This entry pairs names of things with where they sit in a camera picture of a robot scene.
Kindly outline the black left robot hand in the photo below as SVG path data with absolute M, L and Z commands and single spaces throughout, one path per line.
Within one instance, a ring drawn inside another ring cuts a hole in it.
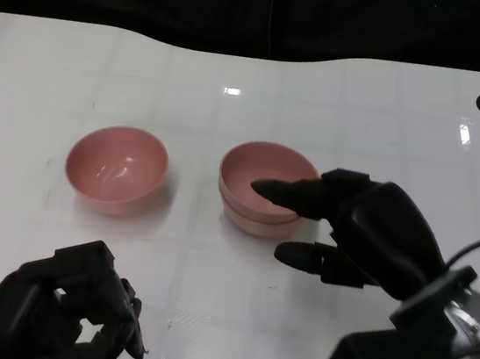
M 134 359 L 142 303 L 102 241 L 24 263 L 0 283 L 0 359 Z

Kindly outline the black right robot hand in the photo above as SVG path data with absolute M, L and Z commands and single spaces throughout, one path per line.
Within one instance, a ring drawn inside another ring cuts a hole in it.
M 315 179 L 259 179 L 254 191 L 299 217 L 324 219 L 333 245 L 280 243 L 274 257 L 321 282 L 354 288 L 379 286 L 403 301 L 446 267 L 432 229 L 407 193 L 394 183 L 334 169 Z

